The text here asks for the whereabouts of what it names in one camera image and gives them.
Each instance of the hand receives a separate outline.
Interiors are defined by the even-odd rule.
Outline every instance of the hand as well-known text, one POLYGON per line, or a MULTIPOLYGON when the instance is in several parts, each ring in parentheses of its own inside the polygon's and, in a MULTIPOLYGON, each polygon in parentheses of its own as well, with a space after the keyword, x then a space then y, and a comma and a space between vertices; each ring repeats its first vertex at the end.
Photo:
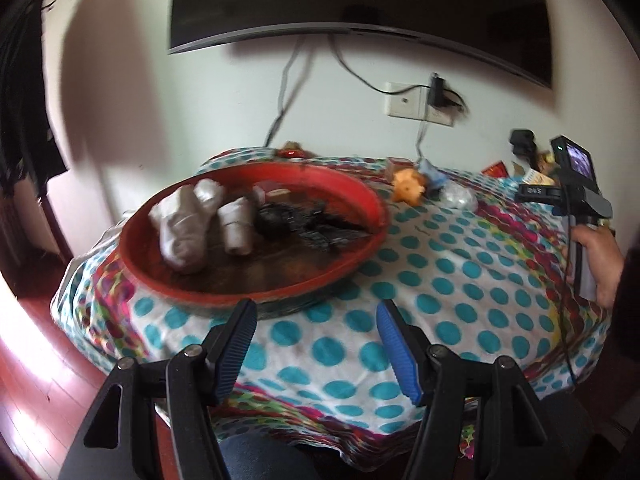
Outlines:
POLYGON ((625 266, 613 234, 607 227, 591 229, 578 225, 571 230, 571 240, 587 249, 589 268, 596 282, 596 303, 602 308, 612 308, 625 266))

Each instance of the wall outlet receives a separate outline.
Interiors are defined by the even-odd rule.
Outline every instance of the wall outlet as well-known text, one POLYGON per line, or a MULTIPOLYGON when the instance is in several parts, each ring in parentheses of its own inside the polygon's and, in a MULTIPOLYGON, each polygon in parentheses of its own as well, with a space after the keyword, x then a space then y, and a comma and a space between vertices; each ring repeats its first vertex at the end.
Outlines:
POLYGON ((427 106, 427 122, 444 124, 445 126, 453 126, 453 113, 455 108, 453 106, 447 108, 436 108, 433 106, 427 106))
MULTIPOLYGON (((387 83, 385 90, 395 92, 411 86, 404 83, 387 83)), ((391 117, 422 120, 426 105, 426 88, 414 88, 404 94, 385 96, 385 114, 391 117)))

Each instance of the red tray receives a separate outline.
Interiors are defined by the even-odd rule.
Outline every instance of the red tray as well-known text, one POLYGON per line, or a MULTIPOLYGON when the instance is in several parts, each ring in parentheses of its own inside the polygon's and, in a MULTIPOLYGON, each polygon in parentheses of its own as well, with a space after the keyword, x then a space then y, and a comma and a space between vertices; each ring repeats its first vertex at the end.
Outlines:
POLYGON ((388 226, 385 203, 361 180, 322 166, 288 162, 256 162, 209 171, 163 189, 149 199, 124 225, 120 255, 132 277, 170 301, 204 308, 229 308, 242 298, 258 304, 309 303, 330 294, 369 258, 384 241, 388 226), (287 242, 257 244, 244 258, 227 256, 216 242, 218 219, 211 221, 209 264, 200 273, 182 276, 162 260, 158 233, 148 213, 153 205, 185 184, 211 178, 233 200, 250 192, 261 180, 274 180, 289 188, 293 202, 323 200, 327 211, 339 213, 367 227, 369 237, 356 240, 337 254, 306 248, 292 235, 287 242))

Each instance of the clear plastic bag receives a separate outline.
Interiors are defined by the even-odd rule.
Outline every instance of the clear plastic bag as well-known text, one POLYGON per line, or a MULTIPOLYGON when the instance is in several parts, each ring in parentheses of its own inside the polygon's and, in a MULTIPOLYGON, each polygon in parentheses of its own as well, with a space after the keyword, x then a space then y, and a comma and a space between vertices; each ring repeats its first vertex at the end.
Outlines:
POLYGON ((475 211, 478 209, 478 199, 469 188, 449 180, 440 190, 440 205, 452 209, 475 211))

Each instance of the wall-mounted tv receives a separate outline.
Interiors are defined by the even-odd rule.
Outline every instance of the wall-mounted tv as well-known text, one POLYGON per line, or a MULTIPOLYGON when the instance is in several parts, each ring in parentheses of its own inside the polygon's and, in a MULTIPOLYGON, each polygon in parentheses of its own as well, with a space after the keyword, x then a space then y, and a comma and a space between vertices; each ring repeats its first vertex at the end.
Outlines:
POLYGON ((173 0, 170 51, 308 33, 396 36, 551 84, 545 0, 173 0))

